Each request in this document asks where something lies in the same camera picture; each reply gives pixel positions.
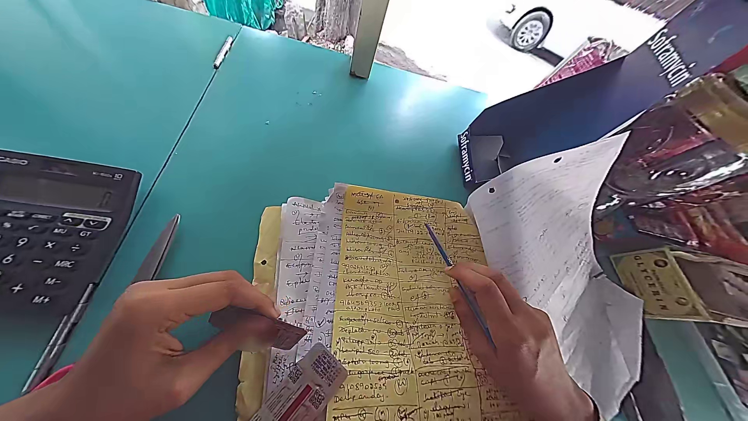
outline green cloth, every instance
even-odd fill
[[[263,31],[275,23],[275,11],[283,0],[205,0],[210,16],[241,23]]]

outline yellow notepad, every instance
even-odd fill
[[[454,261],[485,264],[459,203],[346,191],[332,350],[349,376],[328,421],[525,420],[466,349],[425,222]]]
[[[275,266],[278,242],[281,236],[281,207],[265,208],[260,219],[260,234],[254,252],[254,278],[252,284],[275,301]],[[263,403],[265,373],[270,350],[242,352],[239,363],[239,385],[236,388],[236,413],[238,420],[251,418]]]

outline blue pencil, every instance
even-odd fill
[[[431,240],[434,242],[434,245],[436,246],[436,250],[439,250],[439,254],[441,254],[441,258],[444,259],[444,263],[449,267],[453,266],[452,259],[449,257],[447,252],[444,250],[444,248],[441,246],[441,243],[439,242],[439,239],[436,238],[436,233],[434,233],[433,228],[427,223],[424,223],[426,226],[426,230],[429,232],[429,237],[431,237]],[[488,338],[488,341],[491,343],[491,346],[496,348],[496,344],[494,344],[494,339],[491,337],[491,331],[488,330],[488,324],[485,322],[485,319],[483,318],[483,314],[480,312],[480,307],[478,307],[478,303],[475,301],[475,294],[473,294],[472,291],[469,291],[466,287],[462,285],[462,282],[455,279],[457,281],[457,286],[460,288],[460,291],[462,291],[462,295],[465,296],[465,299],[467,301],[467,304],[470,306],[470,309],[473,310],[473,314],[475,315],[475,319],[478,320],[478,323],[483,328],[483,332],[485,333],[485,337]]]

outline qr code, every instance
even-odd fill
[[[331,386],[338,375],[338,362],[329,352],[321,353],[312,363],[312,369],[324,380],[328,386]]]
[[[296,383],[298,379],[301,378],[301,367],[299,367],[298,364],[294,364],[293,367],[291,367],[291,371],[288,373],[288,378],[293,383]]]
[[[325,401],[325,394],[319,389],[314,390],[314,394],[309,398],[309,403],[314,406],[314,409],[319,409],[322,403]]]

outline hand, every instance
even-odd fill
[[[536,421],[598,421],[592,400],[568,375],[551,320],[519,296],[501,272],[460,262],[446,270],[475,293],[496,348],[468,302],[450,289],[470,349],[496,386]]]
[[[185,353],[169,333],[229,305],[280,315],[270,298],[232,270],[131,285],[73,370],[0,407],[0,419],[139,421],[177,408],[242,341],[254,336],[269,344],[277,335],[271,320],[255,315]]]

